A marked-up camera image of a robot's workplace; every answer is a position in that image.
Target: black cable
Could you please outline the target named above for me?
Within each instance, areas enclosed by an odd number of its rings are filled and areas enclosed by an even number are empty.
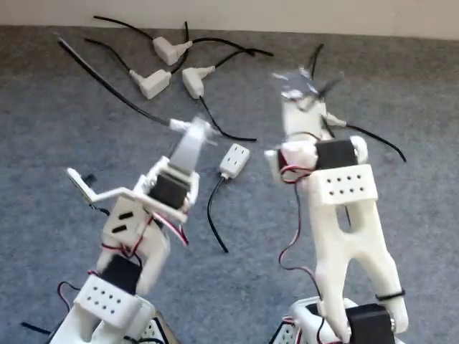
[[[255,142],[257,139],[256,138],[240,138],[238,136],[233,136],[233,135],[230,135],[226,132],[223,131],[223,129],[220,128],[220,126],[217,124],[217,122],[215,121],[214,119],[214,116],[212,116],[210,110],[209,110],[209,107],[207,107],[207,104],[206,102],[204,101],[204,98],[203,97],[199,97],[199,99],[201,100],[201,103],[203,104],[203,106],[205,107],[206,109],[206,112],[207,114],[209,115],[210,117],[210,120],[212,121],[212,123],[214,123],[214,127],[216,129],[218,129],[218,131],[224,136],[224,137],[227,137],[227,138],[231,138],[233,140],[238,140],[238,141],[247,141],[247,142]]]
[[[237,50],[245,50],[245,48],[242,45],[239,45],[237,43],[228,41],[227,39],[223,39],[223,38],[201,37],[201,38],[193,39],[192,42],[193,42],[193,44],[201,43],[201,42],[219,42],[219,43],[223,43],[223,44],[226,44],[226,45],[230,45],[231,47],[234,47]],[[255,56],[254,52],[246,52],[246,53],[248,53],[250,56]]]
[[[164,344],[162,340],[159,340],[157,338],[142,338],[137,341],[137,343],[158,343],[158,344]]]
[[[189,28],[188,28],[188,22],[186,21],[185,22],[185,43],[187,43],[188,41],[189,41]],[[186,59],[188,59],[188,52],[189,52],[189,49],[185,51],[185,53],[181,56],[180,61],[178,61],[176,63],[176,66],[171,70],[172,75],[177,73],[180,70],[181,66],[184,65]]]
[[[215,68],[220,67],[225,62],[231,60],[234,56],[237,56],[237,55],[245,53],[245,52],[258,52],[260,54],[264,54],[264,55],[267,55],[267,56],[270,56],[270,57],[274,56],[274,54],[272,52],[266,52],[265,50],[252,49],[252,48],[243,49],[243,50],[239,50],[239,51],[233,52],[233,53],[229,54],[228,56],[226,56],[224,59],[221,59],[220,61],[218,61],[218,63],[216,63],[216,65],[215,65]]]
[[[402,158],[402,160],[404,162],[407,162],[407,159],[405,158],[403,152],[400,150],[400,148],[398,148],[395,144],[389,142],[388,140],[382,138],[381,136],[379,135],[376,135],[376,134],[373,134],[371,131],[368,131],[368,130],[365,130],[363,128],[360,128],[358,127],[357,125],[352,125],[352,124],[346,124],[346,127],[347,128],[350,128],[350,129],[354,129],[354,130],[357,130],[359,131],[360,133],[363,133],[365,135],[368,135],[370,138],[374,138],[375,140],[378,140],[380,142],[383,142],[384,144],[388,145],[389,147],[393,148],[396,150],[396,152],[399,154],[400,158]]]
[[[317,58],[319,54],[321,53],[321,50],[323,49],[324,44],[320,43],[316,49],[314,50],[313,54],[309,58],[308,62],[308,69],[309,69],[309,74],[311,76],[311,80],[314,80],[314,74],[316,73],[316,64],[317,64]]]
[[[41,333],[43,335],[50,335],[52,332],[50,330],[45,330],[44,328],[39,328],[37,326],[31,325],[27,322],[21,322],[21,326],[24,328],[27,328],[29,330]],[[142,338],[139,340],[135,340],[134,338],[131,338],[127,335],[124,336],[124,340],[129,340],[132,344],[138,344],[138,343],[158,343],[158,344],[164,344],[162,340],[156,339],[156,338]]]
[[[27,328],[29,330],[41,333],[43,335],[50,335],[51,334],[50,330],[45,330],[44,328],[39,328],[38,326],[31,325],[31,324],[29,324],[28,322],[25,322],[25,321],[21,322],[21,326],[23,328]]]
[[[220,186],[223,184],[224,181],[225,181],[225,178],[221,177],[218,180],[217,185],[214,187],[214,190],[210,194],[209,200],[207,202],[207,220],[209,220],[210,228],[214,232],[215,238],[217,238],[217,241],[220,244],[221,248],[223,249],[224,253],[228,253],[228,248],[223,243],[222,238],[220,238],[220,235],[218,234],[217,229],[214,226],[214,222],[212,221],[212,218],[210,216],[210,211],[212,210],[212,201],[214,200],[215,194],[217,193],[218,189],[220,188]]]
[[[138,27],[133,27],[132,25],[130,25],[128,23],[125,23],[124,21],[116,20],[116,19],[113,19],[113,18],[108,18],[106,16],[94,16],[93,18],[94,19],[99,19],[99,20],[105,20],[106,22],[111,22],[111,23],[116,23],[116,24],[123,25],[124,27],[128,27],[129,29],[132,29],[132,30],[138,32],[139,34],[142,34],[143,36],[148,37],[149,39],[153,40],[153,37],[149,33],[143,31],[142,29],[139,29]]]
[[[323,118],[323,116],[321,116],[321,117],[322,117],[322,124],[323,124],[323,126],[325,127],[325,130],[327,130],[328,134],[330,134],[330,136],[331,136],[332,138],[335,138],[336,135],[335,135],[335,133],[332,131],[331,126],[328,124],[327,120],[326,120],[325,118]]]
[[[61,283],[59,283],[57,285],[57,294],[59,295],[59,298],[65,303],[65,308],[67,308],[67,313],[70,312],[70,304],[69,302],[67,301],[67,299],[65,299],[65,296],[62,294],[62,291],[61,291],[61,286],[63,285],[68,285],[69,287],[71,287],[73,290],[76,290],[76,291],[80,291],[81,289],[70,284],[69,282],[67,281],[62,281]]]
[[[142,116],[147,117],[148,119],[157,122],[161,125],[169,127],[169,121],[164,120],[163,118],[156,117],[150,113],[147,113],[145,110],[140,109],[139,106],[131,102],[128,98],[123,96],[117,89],[115,89],[107,80],[105,80],[99,73],[97,73],[94,68],[92,68],[63,38],[57,40],[61,48],[63,48],[75,61],[78,63],[86,72],[88,72],[91,77],[96,79],[103,87],[106,88],[112,95],[116,96],[119,100],[124,102],[128,107],[140,113]]]
[[[327,93],[329,93],[337,84],[339,84],[344,78],[344,73],[340,72],[338,75],[327,82],[317,93],[316,97],[318,99],[324,99]]]
[[[121,56],[110,45],[100,41],[96,41],[95,39],[91,38],[85,38],[85,41],[106,48],[109,52],[113,54],[114,57],[116,57],[116,59],[123,65],[124,69],[127,72],[131,70],[130,67],[126,64],[126,62],[124,62],[124,60],[121,58]]]
[[[94,204],[89,204],[89,207],[91,209],[94,209],[94,210],[97,210],[97,211],[100,211],[101,213],[104,213],[105,215],[107,216],[110,216],[110,211],[108,209],[105,209],[105,208],[101,208],[99,206],[95,206]]]

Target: white electrical outlet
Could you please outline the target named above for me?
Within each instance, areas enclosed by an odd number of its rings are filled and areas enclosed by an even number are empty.
[[[309,176],[308,185],[313,199],[319,204],[338,205],[378,199],[370,165],[315,171]]]
[[[91,275],[75,298],[75,304],[119,329],[127,329],[142,301],[124,290]]]
[[[160,326],[161,324],[159,323],[157,318],[150,320],[145,331],[143,331],[142,333],[141,339],[155,338],[155,339],[159,339],[162,343],[167,343],[167,339],[165,338],[164,331],[162,328],[160,328]]]
[[[290,324],[282,324],[272,344],[295,344],[298,327]]]
[[[249,160],[249,156],[249,149],[233,143],[220,163],[220,172],[228,178],[236,178]]]

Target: red wire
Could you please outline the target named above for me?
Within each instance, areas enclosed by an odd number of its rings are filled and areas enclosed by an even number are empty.
[[[62,301],[64,301],[65,303],[65,307],[67,308],[67,313],[70,311],[70,303],[67,301],[67,299],[65,298],[64,294],[62,293],[62,287],[64,285],[68,285],[69,287],[71,287],[73,290],[80,290],[80,288],[76,288],[76,286],[74,285],[71,285],[69,282],[67,281],[62,281],[61,283],[58,284],[57,286],[57,294],[59,295],[59,297],[61,298]]]
[[[299,175],[299,177],[295,178],[295,179],[285,179],[283,178],[283,175],[287,172],[296,172],[296,171],[306,171],[305,173]],[[301,166],[295,166],[295,165],[288,165],[288,166],[285,166],[284,168],[282,168],[280,170],[280,177],[282,179],[282,181],[286,184],[296,184],[297,182],[299,182],[301,179],[305,178],[305,177],[309,177],[310,174],[313,172],[314,170],[310,169],[310,168],[306,168],[306,167],[301,167]]]
[[[313,280],[313,283],[314,283],[314,287],[316,288],[317,290],[317,293],[319,295],[319,297],[321,296],[321,292],[318,288],[318,285],[317,285],[317,281],[316,281],[316,278],[314,276],[314,272],[307,268],[307,267],[287,267],[285,266],[283,263],[282,263],[282,260],[283,260],[283,256],[284,254],[293,246],[296,244],[296,242],[298,241],[299,237],[300,237],[300,234],[301,234],[301,203],[300,203],[300,196],[298,195],[298,184],[295,184],[294,185],[294,188],[295,188],[295,197],[296,197],[296,200],[298,202],[298,227],[296,229],[296,233],[295,233],[295,236],[293,237],[292,241],[290,242],[290,244],[284,248],[280,254],[279,254],[279,258],[278,258],[278,262],[279,262],[279,265],[287,270],[287,271],[293,271],[293,270],[301,270],[301,271],[304,271],[305,273],[307,273],[309,275],[309,277]]]
[[[301,336],[303,335],[303,331],[301,329],[298,329],[298,337],[296,338],[296,343],[295,344],[300,344],[301,343]]]
[[[132,248],[132,250],[129,248],[129,247],[125,247],[123,245],[119,246],[119,247],[114,247],[114,246],[109,246],[109,245],[106,245],[104,243],[100,244],[100,246],[104,249],[112,249],[112,250],[119,250],[124,257],[126,258],[132,258],[134,257],[134,255],[136,254],[137,252],[137,248],[138,246],[141,244],[143,240],[143,236],[140,236],[136,242],[136,244],[134,245],[134,247]]]

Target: white connector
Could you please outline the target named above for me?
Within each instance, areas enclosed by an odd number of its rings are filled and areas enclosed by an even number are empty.
[[[185,51],[193,45],[192,41],[185,42],[183,44],[172,45],[164,37],[157,37],[153,40],[153,46],[158,56],[169,66],[172,66],[179,61]]]
[[[332,125],[334,127],[346,127],[346,121],[340,120],[336,116],[326,113],[326,115],[322,115],[323,119],[327,121],[328,125]]]
[[[158,93],[169,86],[169,80],[172,77],[170,72],[165,70],[158,70],[149,77],[142,77],[137,72],[130,70],[129,75],[134,79],[136,84],[140,87],[142,94],[151,99]]]
[[[194,99],[204,96],[204,83],[202,80],[213,71],[215,71],[215,66],[186,68],[181,72],[181,78],[185,87]]]
[[[249,160],[250,150],[233,143],[220,163],[220,173],[225,179],[236,178]]]

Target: wire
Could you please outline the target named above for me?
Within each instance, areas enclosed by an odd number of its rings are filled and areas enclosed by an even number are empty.
[[[322,317],[321,325],[317,329],[317,333],[316,333],[317,344],[323,344],[322,343],[322,339],[321,339],[321,331],[322,331],[323,324],[325,324],[325,318],[324,317]]]
[[[57,285],[57,294],[59,295],[60,299],[62,301],[64,301],[65,303],[65,307],[67,308],[67,313],[70,311],[70,303],[67,301],[67,299],[65,298],[64,294],[62,294],[62,287],[64,285],[68,285],[69,287],[71,287],[73,290],[80,290],[80,288],[76,288],[74,285],[71,285],[69,282],[67,281],[62,281],[61,283],[59,283]]]
[[[239,54],[242,54],[242,53],[245,53],[245,52],[258,52],[260,54],[263,54],[263,55],[266,55],[266,56],[269,56],[269,57],[273,57],[274,54],[272,52],[266,52],[265,50],[260,50],[260,49],[242,49],[242,50],[238,50],[236,52],[233,52],[231,54],[229,54],[228,56],[226,56],[224,59],[218,61],[218,63],[216,63],[215,65],[215,68],[218,68],[220,67],[221,65],[223,65],[225,62],[231,60],[233,57],[239,55]]]
[[[95,205],[92,204],[92,203],[89,203],[89,207],[90,207],[91,209],[100,211],[101,213],[104,213],[104,214],[107,215],[107,216],[110,216],[110,211],[109,211],[108,209],[100,208],[99,206],[95,206]]]
[[[314,74],[316,73],[316,64],[317,64],[317,58],[319,54],[321,53],[321,50],[323,49],[324,44],[320,43],[316,49],[314,50],[313,54],[309,58],[308,62],[308,69],[309,69],[309,74],[311,76],[311,80],[314,80]]]
[[[157,338],[142,338],[137,340],[137,343],[158,343],[158,344],[164,344],[162,340],[159,340]]]
[[[123,25],[124,27],[128,27],[129,29],[132,29],[135,32],[138,32],[139,34],[142,34],[143,36],[153,40],[153,37],[149,33],[143,31],[142,29],[139,29],[138,27],[133,27],[132,25],[130,25],[128,23],[125,23],[124,21],[120,21],[120,20],[113,19],[113,18],[108,18],[106,16],[94,16],[93,18],[94,19],[99,19],[99,20],[104,20],[106,22],[111,22],[111,23],[116,23],[116,24]]]
[[[99,73],[97,73],[94,68],[92,68],[63,38],[57,40],[61,48],[63,48],[75,61],[78,63],[86,72],[88,72],[91,77],[96,79],[103,87],[106,88],[112,95],[116,96],[119,100],[124,102],[128,107],[140,113],[142,116],[147,117],[148,119],[157,122],[161,125],[169,127],[169,121],[164,120],[163,118],[156,117],[150,113],[147,113],[145,110],[140,109],[139,106],[131,102],[124,95],[122,95],[117,89],[115,89],[107,80],[105,80]]]
[[[172,224],[170,221],[168,221],[166,218],[162,217],[161,215],[157,214],[157,213],[153,213],[153,216],[158,219],[160,222],[162,222],[164,225],[166,225],[166,227],[168,227],[172,233],[174,233],[181,241],[181,243],[184,245],[184,246],[188,246],[189,245],[189,241],[182,229],[181,226],[179,226],[178,228],[176,226],[174,226],[174,224]]]
[[[27,328],[29,330],[41,333],[43,335],[50,335],[51,334],[50,330],[45,330],[44,328],[39,328],[38,326],[31,325],[31,324],[29,324],[28,322],[25,322],[25,321],[21,322],[21,326],[23,328]]]
[[[331,129],[331,126],[328,124],[327,120],[326,120],[325,118],[323,118],[323,116],[321,116],[321,117],[322,117],[322,124],[323,124],[323,126],[325,127],[325,130],[327,130],[328,134],[330,134],[330,136],[331,136],[332,138],[335,138],[336,135],[335,135],[335,133],[333,132],[333,130]]]
[[[223,249],[224,253],[228,253],[229,252],[228,248],[226,247],[226,245],[224,244],[222,238],[218,234],[217,229],[214,226],[214,222],[212,221],[212,218],[210,216],[210,211],[212,210],[212,201],[214,200],[214,196],[215,196],[215,194],[217,193],[218,189],[220,188],[220,186],[223,184],[223,182],[225,180],[226,179],[224,177],[221,177],[218,180],[217,184],[215,185],[214,190],[210,194],[209,200],[207,201],[207,220],[209,221],[210,228],[214,232],[215,238],[217,239],[218,243],[220,244],[220,247]]]
[[[312,279],[313,283],[314,283],[314,287],[316,288],[316,291],[317,291],[317,294],[319,296],[319,298],[322,298],[322,294],[321,294],[321,291],[319,290],[318,288],[318,285],[317,285],[317,281],[316,281],[316,278],[314,276],[314,272],[309,269],[308,267],[288,267],[288,266],[285,266],[283,264],[283,257],[285,255],[285,253],[287,253],[287,251],[294,245],[296,244],[296,242],[298,241],[299,237],[300,237],[300,234],[301,234],[301,200],[300,200],[300,195],[298,193],[298,181],[295,183],[294,187],[293,187],[293,190],[295,191],[295,199],[296,199],[296,203],[298,205],[298,227],[296,229],[296,233],[295,233],[295,236],[293,237],[292,241],[290,242],[290,244],[284,248],[280,254],[279,254],[279,258],[278,258],[278,261],[279,261],[279,265],[284,269],[284,270],[287,270],[287,271],[293,271],[293,270],[301,270],[301,271],[304,271],[306,274],[309,275],[309,277]]]
[[[375,140],[378,140],[380,142],[383,142],[384,144],[388,145],[389,147],[393,148],[394,150],[396,150],[396,152],[399,154],[400,158],[402,158],[402,160],[406,163],[407,162],[407,159],[405,158],[403,152],[400,150],[400,148],[398,148],[395,144],[389,142],[388,140],[382,138],[381,136],[379,135],[376,135],[376,134],[373,134],[371,131],[368,131],[368,130],[365,130],[363,128],[360,128],[358,127],[357,125],[352,125],[352,124],[346,124],[346,127],[350,128],[350,129],[354,129],[354,130],[357,130],[359,131],[360,133],[363,133],[363,134],[366,134],[368,135],[370,138],[374,138]]]
[[[95,39],[91,39],[91,38],[85,38],[85,41],[88,42],[88,43],[92,43],[92,44],[95,44],[95,45],[98,45],[100,47],[103,47],[105,49],[107,49],[109,52],[111,52],[113,54],[114,57],[116,57],[116,59],[123,65],[124,69],[129,72],[131,70],[131,68],[126,64],[126,62],[124,62],[124,60],[121,58],[121,56],[116,52],[116,50],[114,50],[110,45],[106,44],[106,43],[103,43],[103,42],[100,42],[100,41],[96,41]]]
[[[321,140],[318,136],[312,134],[312,133],[309,132],[309,131],[296,131],[296,132],[294,132],[294,133],[291,133],[291,134],[288,136],[288,138],[292,138],[293,136],[297,136],[297,135],[309,135],[309,136],[311,136],[312,138],[315,138],[317,141],[320,141],[320,140]]]
[[[185,22],[185,43],[187,43],[188,41],[189,41],[189,28],[188,28],[188,22],[186,21]],[[186,59],[188,59],[188,53],[189,53],[189,49],[185,51],[185,53],[180,57],[180,60],[177,62],[176,66],[171,70],[172,75],[177,73],[180,70],[181,66],[184,65]]]
[[[233,136],[231,134],[228,134],[226,132],[223,131],[223,129],[220,128],[220,126],[217,124],[217,122],[215,121],[214,119],[214,116],[212,116],[210,110],[209,110],[209,107],[207,106],[205,100],[203,97],[199,97],[199,99],[201,100],[201,103],[203,104],[203,106],[205,107],[206,109],[206,112],[208,114],[208,116],[210,117],[210,120],[212,121],[212,123],[214,124],[214,127],[216,129],[218,129],[218,131],[226,138],[231,138],[233,140],[237,140],[237,141],[246,141],[246,142],[255,142],[257,139],[256,138],[240,138],[238,136]]]
[[[284,174],[286,174],[287,172],[296,173],[298,171],[304,171],[304,173],[299,175],[295,179],[285,179],[284,178]],[[304,168],[304,167],[300,167],[300,166],[288,165],[288,166],[285,166],[285,167],[281,168],[280,171],[279,171],[279,174],[280,174],[280,178],[282,179],[282,181],[284,183],[286,183],[286,184],[297,184],[297,182],[301,181],[301,179],[303,179],[305,177],[309,177],[312,172],[313,172],[313,170],[311,170],[310,168]]]
[[[32,330],[32,331],[35,331],[35,332],[38,332],[38,333],[41,333],[43,335],[51,335],[51,331],[50,330],[45,330],[44,328],[39,328],[38,326],[34,326],[34,325],[31,325],[27,322],[21,322],[21,326],[24,327],[24,328],[27,328],[29,330]],[[140,340],[135,340],[134,338],[131,338],[127,335],[125,335],[123,337],[124,340],[128,340],[130,341],[132,344],[137,344],[137,343],[158,343],[158,344],[164,344],[164,342],[162,340],[159,340],[157,338],[142,338]]]
[[[303,335],[303,331],[299,328],[298,332],[296,333],[295,344],[301,344],[301,336],[302,335]]]
[[[223,38],[201,37],[201,38],[193,39],[192,42],[193,42],[193,44],[201,43],[201,42],[219,42],[219,43],[223,43],[223,44],[226,44],[226,45],[230,45],[231,47],[234,47],[234,48],[236,48],[238,50],[245,50],[245,48],[242,45],[239,45],[237,43],[231,42],[231,41],[229,41],[227,39],[223,39]],[[246,53],[248,53],[250,56],[255,56],[254,52],[246,52]]]

